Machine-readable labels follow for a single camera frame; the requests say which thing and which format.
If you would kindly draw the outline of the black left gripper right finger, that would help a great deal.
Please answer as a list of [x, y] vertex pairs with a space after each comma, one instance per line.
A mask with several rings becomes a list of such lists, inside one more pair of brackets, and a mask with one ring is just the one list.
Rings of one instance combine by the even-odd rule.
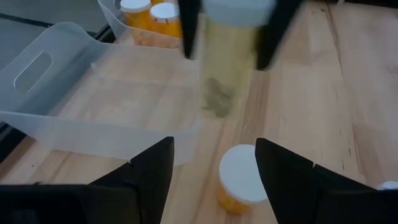
[[359, 198], [375, 191], [265, 138], [256, 139], [255, 158], [278, 224], [352, 223]]

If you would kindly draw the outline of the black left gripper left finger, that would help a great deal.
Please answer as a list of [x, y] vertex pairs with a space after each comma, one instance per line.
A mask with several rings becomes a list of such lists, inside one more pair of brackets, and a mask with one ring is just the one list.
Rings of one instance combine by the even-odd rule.
[[93, 184], [132, 190], [136, 194], [140, 224], [160, 224], [173, 169], [174, 139], [169, 136]]

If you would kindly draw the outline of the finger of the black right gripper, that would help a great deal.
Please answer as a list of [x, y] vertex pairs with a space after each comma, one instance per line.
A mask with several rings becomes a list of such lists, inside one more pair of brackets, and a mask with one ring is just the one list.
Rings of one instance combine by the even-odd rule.
[[177, 2], [182, 31], [183, 55], [186, 59], [192, 59], [201, 0], [177, 0]]
[[303, 0], [276, 0], [268, 23], [261, 26], [257, 33], [256, 70], [269, 69], [290, 23], [302, 4]]

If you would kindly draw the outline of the small yellow-green pill bottle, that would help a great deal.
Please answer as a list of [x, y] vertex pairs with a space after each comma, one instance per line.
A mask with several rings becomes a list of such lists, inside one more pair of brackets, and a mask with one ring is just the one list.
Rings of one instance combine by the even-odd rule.
[[214, 119], [233, 117], [256, 59], [256, 40], [276, 0], [203, 0], [206, 16], [200, 104]]

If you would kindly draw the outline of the small orange pill bottle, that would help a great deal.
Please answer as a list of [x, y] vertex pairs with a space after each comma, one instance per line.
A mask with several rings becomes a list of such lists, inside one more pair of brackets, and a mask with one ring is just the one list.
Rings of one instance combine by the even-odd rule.
[[378, 187], [378, 190], [398, 190], [398, 181], [388, 180], [381, 183]]

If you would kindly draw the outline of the clear plastic bin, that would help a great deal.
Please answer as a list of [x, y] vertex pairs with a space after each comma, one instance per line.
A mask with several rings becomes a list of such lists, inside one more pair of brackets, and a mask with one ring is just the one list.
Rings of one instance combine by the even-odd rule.
[[177, 49], [103, 43], [63, 22], [0, 71], [0, 120], [49, 148], [117, 159], [172, 136], [179, 166], [202, 124], [197, 82]]
[[[150, 30], [127, 25], [125, 15], [120, 8], [120, 2], [121, 0], [98, 0], [98, 4], [117, 40], [146, 47], [166, 49], [177, 49], [180, 47], [180, 38], [154, 32], [152, 19]], [[169, 0], [164, 0], [164, 2], [174, 3]]]

